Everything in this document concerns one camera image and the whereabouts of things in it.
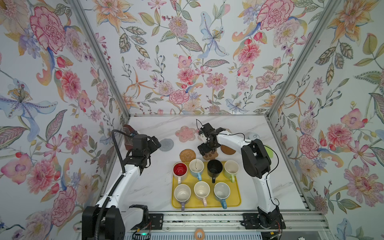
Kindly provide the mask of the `brown paw print coaster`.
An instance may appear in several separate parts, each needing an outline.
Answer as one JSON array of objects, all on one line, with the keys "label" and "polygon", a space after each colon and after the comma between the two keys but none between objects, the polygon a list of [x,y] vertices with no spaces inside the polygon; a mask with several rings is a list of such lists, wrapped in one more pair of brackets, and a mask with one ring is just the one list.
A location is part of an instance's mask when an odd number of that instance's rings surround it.
[{"label": "brown paw print coaster", "polygon": [[215,160],[219,156],[217,151],[211,151],[203,156],[206,161]]}]

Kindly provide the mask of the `white mug purple handle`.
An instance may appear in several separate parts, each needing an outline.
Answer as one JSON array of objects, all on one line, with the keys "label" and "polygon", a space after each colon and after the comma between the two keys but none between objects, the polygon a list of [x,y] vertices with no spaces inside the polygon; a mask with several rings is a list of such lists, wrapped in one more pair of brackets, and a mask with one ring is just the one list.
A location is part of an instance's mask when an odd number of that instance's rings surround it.
[{"label": "white mug purple handle", "polygon": [[174,190],[175,199],[181,204],[181,211],[184,212],[186,204],[191,198],[192,192],[188,185],[180,184]]}]

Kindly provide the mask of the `light green mug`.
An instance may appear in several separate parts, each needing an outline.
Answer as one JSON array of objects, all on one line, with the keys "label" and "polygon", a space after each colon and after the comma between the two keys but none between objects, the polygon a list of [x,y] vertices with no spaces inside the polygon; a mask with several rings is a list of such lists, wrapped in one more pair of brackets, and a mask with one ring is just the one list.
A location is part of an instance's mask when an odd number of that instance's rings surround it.
[{"label": "light green mug", "polygon": [[236,175],[239,172],[239,165],[233,160],[228,160],[224,164],[224,176],[229,179],[231,183],[236,181]]}]

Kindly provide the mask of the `dark brown round coaster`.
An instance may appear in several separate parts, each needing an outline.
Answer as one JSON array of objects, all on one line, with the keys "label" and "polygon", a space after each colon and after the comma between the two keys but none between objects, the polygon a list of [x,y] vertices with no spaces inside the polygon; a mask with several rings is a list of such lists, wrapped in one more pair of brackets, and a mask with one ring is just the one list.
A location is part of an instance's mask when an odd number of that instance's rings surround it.
[{"label": "dark brown round coaster", "polygon": [[236,150],[233,150],[225,145],[221,145],[221,151],[226,155],[233,155],[236,153]]}]

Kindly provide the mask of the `red inside white mug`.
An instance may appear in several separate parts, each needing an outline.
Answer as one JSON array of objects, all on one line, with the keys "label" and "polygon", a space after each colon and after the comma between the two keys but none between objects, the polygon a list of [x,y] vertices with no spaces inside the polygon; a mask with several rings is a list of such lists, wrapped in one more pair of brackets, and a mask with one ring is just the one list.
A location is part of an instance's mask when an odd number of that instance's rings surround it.
[{"label": "red inside white mug", "polygon": [[188,167],[185,163],[176,163],[173,166],[173,175],[178,185],[188,177]]}]

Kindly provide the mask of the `tan rattan round coaster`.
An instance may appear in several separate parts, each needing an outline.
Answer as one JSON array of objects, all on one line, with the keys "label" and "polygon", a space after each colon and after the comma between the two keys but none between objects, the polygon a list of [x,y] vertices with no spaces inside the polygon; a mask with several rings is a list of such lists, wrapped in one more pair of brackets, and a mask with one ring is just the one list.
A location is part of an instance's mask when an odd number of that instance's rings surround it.
[{"label": "tan rattan round coaster", "polygon": [[197,155],[194,150],[191,149],[185,149],[181,151],[180,153],[180,160],[183,163],[191,162],[192,160],[196,159]]}]

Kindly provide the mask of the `grey-blue woven round coaster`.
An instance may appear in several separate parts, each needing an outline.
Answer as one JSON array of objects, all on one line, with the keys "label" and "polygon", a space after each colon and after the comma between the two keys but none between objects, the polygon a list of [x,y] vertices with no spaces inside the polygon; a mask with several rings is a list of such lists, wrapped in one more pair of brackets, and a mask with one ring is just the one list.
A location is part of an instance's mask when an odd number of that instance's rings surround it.
[{"label": "grey-blue woven round coaster", "polygon": [[160,141],[160,151],[168,152],[174,147],[174,141],[172,139],[163,139]]}]

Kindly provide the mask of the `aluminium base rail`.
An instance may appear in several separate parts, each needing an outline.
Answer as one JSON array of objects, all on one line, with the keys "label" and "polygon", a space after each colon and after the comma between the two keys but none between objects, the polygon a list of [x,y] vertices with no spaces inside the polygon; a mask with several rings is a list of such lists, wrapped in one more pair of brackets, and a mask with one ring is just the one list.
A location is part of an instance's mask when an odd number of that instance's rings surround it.
[{"label": "aluminium base rail", "polygon": [[177,211],[149,212],[149,215],[162,215],[162,228],[154,227],[153,232],[190,232],[203,229],[205,232],[243,232],[273,230],[286,232],[328,232],[329,225],[320,212],[314,211],[284,211],[281,210],[280,224],[272,223],[270,227],[261,227],[256,220],[245,219],[244,215],[256,215],[256,211]]}]

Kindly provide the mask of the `pink flower coaster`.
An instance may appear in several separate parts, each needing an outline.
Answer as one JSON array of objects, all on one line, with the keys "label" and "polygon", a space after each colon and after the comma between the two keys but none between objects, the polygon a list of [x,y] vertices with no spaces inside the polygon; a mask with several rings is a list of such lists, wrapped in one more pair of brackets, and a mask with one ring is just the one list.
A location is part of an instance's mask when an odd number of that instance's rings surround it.
[{"label": "pink flower coaster", "polygon": [[175,135],[179,138],[179,141],[185,143],[187,141],[194,141],[196,139],[196,130],[187,126],[182,126]]}]

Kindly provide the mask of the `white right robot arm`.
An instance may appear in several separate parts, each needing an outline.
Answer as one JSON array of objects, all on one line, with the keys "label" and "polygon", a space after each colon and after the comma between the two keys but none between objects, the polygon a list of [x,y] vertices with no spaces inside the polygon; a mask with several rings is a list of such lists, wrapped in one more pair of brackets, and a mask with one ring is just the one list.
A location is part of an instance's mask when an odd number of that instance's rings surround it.
[{"label": "white right robot arm", "polygon": [[203,143],[198,146],[201,155],[215,151],[222,145],[242,156],[243,167],[252,177],[258,197],[258,211],[265,214],[278,213],[278,204],[270,188],[271,158],[266,146],[259,139],[249,140],[244,134],[231,134],[224,128],[214,129],[209,123],[198,128]]}]

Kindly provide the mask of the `lime green spatula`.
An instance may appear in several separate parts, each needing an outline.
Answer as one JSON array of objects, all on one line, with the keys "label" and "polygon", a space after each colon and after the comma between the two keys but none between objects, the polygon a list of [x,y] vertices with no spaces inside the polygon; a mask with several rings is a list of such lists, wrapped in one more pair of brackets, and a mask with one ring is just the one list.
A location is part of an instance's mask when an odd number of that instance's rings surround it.
[{"label": "lime green spatula", "polygon": [[274,151],[269,146],[264,145],[264,147],[267,151],[268,156],[270,157],[270,159],[272,159],[274,157]]}]

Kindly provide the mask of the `yellow tray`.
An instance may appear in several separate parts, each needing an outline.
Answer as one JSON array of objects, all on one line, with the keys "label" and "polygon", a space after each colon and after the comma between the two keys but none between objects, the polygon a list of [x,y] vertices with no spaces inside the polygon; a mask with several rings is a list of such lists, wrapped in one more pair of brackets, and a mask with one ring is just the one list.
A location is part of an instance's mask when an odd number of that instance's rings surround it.
[{"label": "yellow tray", "polygon": [[[221,203],[218,202],[215,198],[215,195],[214,195],[214,186],[215,185],[212,183],[212,178],[209,177],[206,169],[204,170],[204,172],[202,174],[202,180],[204,182],[207,182],[210,186],[210,189],[211,189],[210,195],[207,198],[207,201],[208,201],[207,202],[207,208],[222,208]],[[198,178],[193,177],[191,175],[190,171],[188,171],[186,179],[181,181],[181,184],[187,185],[192,191],[191,198],[190,198],[189,202],[186,204],[186,209],[204,208],[203,201],[198,200],[196,198],[195,193],[194,193],[194,186],[197,182],[198,182]],[[239,207],[242,203],[242,199],[241,199],[241,194],[240,194],[240,190],[239,190],[239,186],[238,186],[238,182],[237,182],[236,177],[235,177],[235,181],[232,183],[230,179],[225,177],[224,173],[221,173],[219,175],[219,177],[216,179],[216,184],[219,182],[226,183],[231,190],[231,194],[230,194],[229,198],[226,199],[226,203],[227,203],[228,208]],[[174,208],[181,209],[181,207],[182,207],[181,203],[178,202],[174,196],[174,191],[178,185],[179,185],[178,179],[176,177],[174,177],[173,178],[173,187],[172,187],[173,192],[172,192],[172,201],[171,202],[172,202],[172,206]]]}]

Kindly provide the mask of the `light blue mug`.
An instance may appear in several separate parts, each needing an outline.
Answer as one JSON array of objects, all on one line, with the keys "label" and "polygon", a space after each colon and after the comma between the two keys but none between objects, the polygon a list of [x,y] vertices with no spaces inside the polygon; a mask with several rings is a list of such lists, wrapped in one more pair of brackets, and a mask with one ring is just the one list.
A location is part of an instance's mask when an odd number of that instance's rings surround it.
[{"label": "light blue mug", "polygon": [[198,179],[198,181],[202,181],[202,174],[203,174],[204,168],[205,168],[205,165],[201,160],[194,159],[190,161],[190,164],[189,164],[190,173],[194,178]]}]

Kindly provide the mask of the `orange tape roll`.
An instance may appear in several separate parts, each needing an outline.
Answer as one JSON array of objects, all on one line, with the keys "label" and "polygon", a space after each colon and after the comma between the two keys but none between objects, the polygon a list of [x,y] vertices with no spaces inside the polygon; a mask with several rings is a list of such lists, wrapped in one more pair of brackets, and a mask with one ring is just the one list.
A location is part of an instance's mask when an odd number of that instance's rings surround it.
[{"label": "orange tape roll", "polygon": [[206,235],[203,229],[196,229],[194,233],[194,239],[195,240],[205,240]]}]

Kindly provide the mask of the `white mug blue handle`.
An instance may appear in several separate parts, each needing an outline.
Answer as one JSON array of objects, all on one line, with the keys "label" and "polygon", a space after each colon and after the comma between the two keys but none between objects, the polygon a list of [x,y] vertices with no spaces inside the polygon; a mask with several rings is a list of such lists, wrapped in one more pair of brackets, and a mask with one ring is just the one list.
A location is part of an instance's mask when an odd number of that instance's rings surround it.
[{"label": "white mug blue handle", "polygon": [[231,194],[230,187],[224,182],[216,183],[214,186],[214,194],[216,200],[221,204],[222,208],[226,210],[228,208],[226,200]]}]

